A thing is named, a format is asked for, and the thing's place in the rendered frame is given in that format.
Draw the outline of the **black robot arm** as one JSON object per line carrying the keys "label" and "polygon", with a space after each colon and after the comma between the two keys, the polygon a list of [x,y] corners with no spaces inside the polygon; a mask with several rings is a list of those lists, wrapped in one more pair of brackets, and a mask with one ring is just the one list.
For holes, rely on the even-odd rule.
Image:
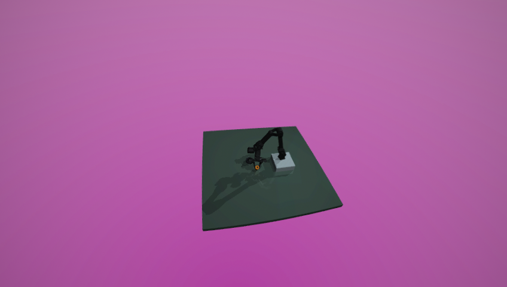
{"label": "black robot arm", "polygon": [[[274,133],[275,131],[277,133]],[[253,147],[248,147],[248,153],[260,154],[262,147],[269,140],[269,138],[271,136],[278,136],[278,138],[279,138],[279,146],[278,146],[279,156],[278,156],[278,158],[280,160],[284,160],[285,156],[286,156],[286,151],[283,148],[283,138],[282,138],[283,137],[283,130],[281,127],[277,127],[277,128],[274,128],[273,130],[269,130],[268,133],[260,141],[258,141]],[[255,161],[256,162],[262,161],[262,157],[255,156]]]}

